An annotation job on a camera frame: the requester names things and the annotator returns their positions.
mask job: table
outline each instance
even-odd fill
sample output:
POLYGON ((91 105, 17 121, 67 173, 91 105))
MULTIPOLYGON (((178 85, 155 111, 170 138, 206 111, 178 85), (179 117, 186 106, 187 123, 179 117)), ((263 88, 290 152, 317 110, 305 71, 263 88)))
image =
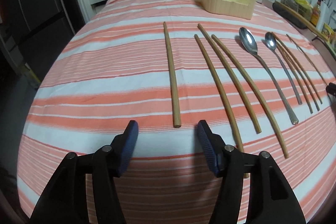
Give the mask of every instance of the table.
MULTIPOLYGON (((33 101, 18 156, 17 184, 23 210, 31 215, 66 153, 92 153, 109 144, 134 119, 139 137, 133 158, 127 172, 115 179, 127 223, 208 223, 221 180, 208 170, 195 125, 205 119, 227 144, 234 140, 218 90, 193 38, 197 34, 228 95, 245 151, 272 154, 309 220, 336 178, 335 109, 318 73, 286 33, 300 44, 326 81, 335 81, 318 51, 288 22, 258 3, 252 19, 244 20, 207 13, 199 0, 109 0, 69 42, 33 101), (163 21, 173 49, 181 128, 172 126, 163 21), (260 122, 262 133, 256 134, 234 84, 198 30, 198 23, 221 39, 253 78, 279 123, 289 159, 284 159, 256 96, 228 59, 260 122), (299 124, 290 123, 267 72, 239 45, 242 26, 255 36, 258 52, 282 87, 299 124), (303 101, 298 105, 280 63, 261 42, 267 31, 274 31, 307 70, 323 100, 319 112, 310 97, 314 110, 310 114, 293 77, 303 101)), ((246 179, 239 223, 244 223, 247 213, 248 186, 246 179)), ((87 201, 90 221, 97 223, 89 176, 87 201)))

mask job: curved wooden stick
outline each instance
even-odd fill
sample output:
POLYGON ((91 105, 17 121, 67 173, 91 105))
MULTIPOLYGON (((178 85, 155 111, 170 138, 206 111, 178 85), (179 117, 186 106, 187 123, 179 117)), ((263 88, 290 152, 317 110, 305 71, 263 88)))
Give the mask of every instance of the curved wooden stick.
POLYGON ((169 38, 169 33, 168 33, 166 22, 163 23, 163 31, 164 31, 164 34, 165 34, 167 57, 168 57, 170 92, 171 92, 171 101, 172 101, 172 105, 173 105, 173 125, 174 125, 175 128, 179 128, 179 127, 181 127, 181 113, 180 113, 179 94, 177 92, 177 82, 176 82, 173 52, 171 50, 170 38, 169 38))
POLYGON ((291 40, 291 42, 293 42, 296 47, 299 48, 299 50, 304 54, 304 56, 307 58, 307 60, 309 61, 309 63, 314 67, 314 69, 318 72, 319 76, 322 78, 323 82, 325 83, 325 85, 328 85, 327 82, 324 80, 322 74, 320 73, 320 71, 316 68, 315 64, 313 63, 313 61, 309 58, 309 56, 303 51, 303 49, 294 41, 294 39, 292 39, 288 34, 287 34, 288 38, 291 40))
POLYGON ((309 83, 311 84, 313 90, 315 91, 317 98, 320 100, 320 103, 323 104, 321 97, 319 95, 319 93, 317 92, 317 89, 314 85, 314 83, 312 82, 312 80, 310 79, 309 75, 307 74, 306 70, 302 67, 301 63, 298 61, 298 59, 295 57, 295 55, 290 51, 290 49, 281 41, 281 39, 279 37, 277 37, 277 35, 275 33, 272 32, 272 34, 274 35, 274 37, 280 42, 281 46, 283 48, 285 48, 285 50, 292 56, 293 60, 299 65, 300 69, 302 70, 302 72, 305 74, 306 78, 308 79, 309 83))
POLYGON ((273 129, 274 129, 274 132, 275 132, 276 136, 278 137, 280 146, 281 146, 282 151, 283 151, 283 155, 285 156, 286 159, 289 158, 289 154, 288 154, 288 151, 287 151, 286 143, 285 143, 285 140, 284 140, 284 138, 282 136, 282 133, 281 133, 281 130, 280 130, 279 125, 277 123, 277 120, 275 120, 274 115, 273 115, 271 109, 269 108, 268 104, 266 103, 266 100, 263 97, 263 95, 261 94, 261 92, 259 91, 258 87, 253 82, 253 80, 248 75, 248 73, 243 68, 243 66, 239 63, 239 61, 229 51, 229 49, 214 34, 211 37, 218 44, 218 46, 227 54, 227 56, 231 59, 231 61, 235 64, 235 66, 237 67, 237 69, 240 71, 241 75, 245 78, 246 82, 250 85, 251 89, 254 91, 254 93, 257 96, 260 104, 262 105, 262 107, 265 110, 265 113, 266 113, 266 115, 267 115, 267 117, 268 117, 268 119, 269 119, 269 121, 270 121, 273 129))
POLYGON ((282 51, 281 47, 278 47, 278 51, 281 53, 283 59, 286 61, 286 63, 288 64, 288 66, 289 66, 289 68, 290 68, 290 70, 291 70, 291 72, 292 72, 293 75, 295 76, 295 79, 297 80, 297 82, 298 82, 298 84, 299 84, 299 86, 300 86, 300 88, 301 88, 301 90, 302 90, 302 94, 303 94, 303 96, 304 96, 304 98, 305 98, 305 100, 306 100, 306 102, 307 102, 307 105, 308 105, 308 107, 309 107, 309 111, 310 111, 311 114, 313 114, 313 108, 311 107, 311 104, 310 104, 308 95, 307 95, 307 93, 306 93, 306 91, 305 91, 305 88, 304 88, 303 85, 302 85, 302 82, 301 82, 300 78, 297 76, 297 74, 296 74, 296 72, 295 72, 295 69, 293 68, 292 63, 291 63, 291 62, 289 61, 289 59, 287 58, 285 52, 282 51))
POLYGON ((319 107, 319 104, 317 103, 316 99, 315 99, 315 96, 314 96, 314 93, 313 91, 311 90, 307 80, 305 79, 305 77, 303 76, 303 74, 301 73, 300 69, 298 68, 297 64, 294 62, 294 60, 290 57, 290 55, 285 51, 285 49, 279 44, 278 45, 278 48, 284 53, 284 55, 287 57, 287 59, 292 63, 292 65, 294 66, 294 68, 297 70, 297 72, 299 73, 299 75, 301 76, 303 82, 305 83, 305 85, 307 86, 308 88, 308 91, 311 95, 311 97, 313 98, 313 101, 314 101, 314 104, 317 108, 317 110, 319 111, 320 110, 320 107, 319 107))
POLYGON ((208 65, 209 70, 212 74, 212 77, 215 81, 216 87, 217 87, 218 92, 219 92, 219 96, 220 96, 220 98, 223 102, 224 108, 225 108, 226 113, 227 113, 227 117, 228 117, 228 119, 230 121, 230 124, 231 124, 231 127, 232 127, 232 132, 233 132, 233 136, 235 138, 236 144, 237 144, 237 148, 240 152, 244 152, 244 147, 243 147, 242 139, 240 137, 240 133, 239 133, 238 125, 237 125, 237 122, 236 122, 236 118, 233 114, 230 102, 229 102, 229 100, 226 96, 226 93, 225 93, 225 90, 223 88, 222 82, 219 79, 218 74, 215 70, 215 67, 213 66, 213 64, 210 60, 210 57, 209 57, 208 53, 206 52, 201 40, 199 39, 197 34, 194 35, 194 37, 196 39, 196 42, 197 42, 199 48, 201 49, 201 52, 204 56, 204 59, 205 59, 207 65, 208 65))
POLYGON ((197 27, 200 29, 200 31, 202 32, 202 34, 204 35, 204 37, 206 38, 206 40, 209 42, 209 44, 211 45, 211 47, 213 48, 214 52, 217 54, 219 60, 222 62, 224 68, 226 69, 227 73, 229 74, 232 82, 234 83, 234 85, 236 86, 246 108, 248 113, 250 114, 251 120, 253 122, 254 128, 256 130, 257 133, 261 132, 261 128, 258 122, 258 119, 254 113, 254 110, 251 106, 251 103, 249 101, 249 99, 247 98, 247 95, 242 87, 242 85, 240 84, 237 76, 235 75, 235 73, 233 72, 232 68, 230 67, 229 63, 226 61, 224 55, 221 53, 221 51, 219 50, 219 48, 216 46, 215 42, 211 39, 211 37, 208 35, 208 33, 206 32, 206 30, 204 30, 203 26, 201 24, 198 24, 197 27))

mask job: stainless steel spoon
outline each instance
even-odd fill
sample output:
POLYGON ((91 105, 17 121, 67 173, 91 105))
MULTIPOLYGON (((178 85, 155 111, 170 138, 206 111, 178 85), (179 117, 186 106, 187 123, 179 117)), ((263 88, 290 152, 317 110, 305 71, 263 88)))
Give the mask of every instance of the stainless steel spoon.
POLYGON ((257 47, 257 43, 253 37, 253 35, 244 27, 241 27, 239 29, 239 37, 240 40, 242 42, 242 44, 244 45, 245 49, 252 54, 265 68, 265 70, 268 72, 268 74, 270 75, 275 87, 277 88, 280 98, 283 102, 283 104, 285 105, 285 108, 287 110, 287 113, 289 115, 289 118, 292 122, 292 124, 297 124, 299 122, 298 118, 296 117, 293 109, 291 108, 290 104, 288 103, 285 95, 283 94, 278 82, 276 81, 276 79, 274 78, 272 72, 270 71, 270 69, 268 68, 268 66, 266 65, 265 61, 258 55, 258 47, 257 47))
POLYGON ((267 32, 265 34, 265 44, 266 44, 266 47, 268 47, 275 54, 275 56, 278 58, 283 70, 285 71, 289 81, 291 82, 292 88, 294 90, 294 93, 295 93, 295 96, 296 96, 296 99, 297 99, 299 105, 302 105, 302 100, 300 98, 299 92, 297 91, 297 88, 296 88, 296 86, 293 82, 293 79, 292 79, 291 75, 289 74, 285 64, 282 62, 279 55, 275 52, 275 49, 277 48, 277 40, 275 39, 274 35, 271 32, 267 32))

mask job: yellow package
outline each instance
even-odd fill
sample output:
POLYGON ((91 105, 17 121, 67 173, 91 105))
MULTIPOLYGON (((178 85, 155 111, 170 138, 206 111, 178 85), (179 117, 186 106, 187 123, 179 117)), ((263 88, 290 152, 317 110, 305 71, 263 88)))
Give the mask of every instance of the yellow package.
POLYGON ((332 28, 329 27, 327 23, 323 24, 322 34, 328 38, 328 42, 330 43, 330 39, 334 35, 334 31, 332 28))

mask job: spoon handle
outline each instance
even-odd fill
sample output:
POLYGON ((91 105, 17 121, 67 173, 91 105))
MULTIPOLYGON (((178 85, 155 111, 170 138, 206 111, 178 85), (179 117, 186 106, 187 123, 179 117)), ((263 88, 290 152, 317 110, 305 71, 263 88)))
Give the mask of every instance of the spoon handle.
POLYGON ((288 103, 285 95, 283 94, 278 82, 276 81, 276 79, 274 78, 272 72, 270 71, 270 69, 268 68, 268 66, 266 65, 265 61, 259 56, 259 55, 254 55, 258 60, 259 62, 263 65, 263 67, 265 68, 265 70, 268 72, 268 74, 270 75, 275 87, 277 88, 278 92, 279 92, 279 95, 280 95, 280 98, 283 102, 283 104, 285 105, 285 108, 287 110, 287 113, 289 115, 289 118, 292 122, 292 124, 297 124, 299 122, 298 118, 296 117, 292 107, 290 106, 290 104, 288 103))
POLYGON ((286 73, 286 75, 287 75, 289 81, 291 82, 292 88, 293 88, 293 90, 294 90, 294 93, 295 93, 295 96, 296 96, 296 99, 297 99, 299 105, 302 105, 302 100, 301 100, 301 98, 300 98, 299 92, 297 91, 297 88, 296 88, 296 86, 295 86, 295 84, 294 84, 294 82, 293 82, 293 79, 292 79, 291 75, 289 74, 289 72, 288 72, 288 70, 287 70, 285 64, 282 62, 281 58, 279 57, 279 55, 278 55, 276 52, 274 52, 274 54, 275 54, 275 56, 278 58, 278 60, 279 60, 279 62, 280 62, 280 64, 281 64, 283 70, 285 71, 285 73, 286 73))

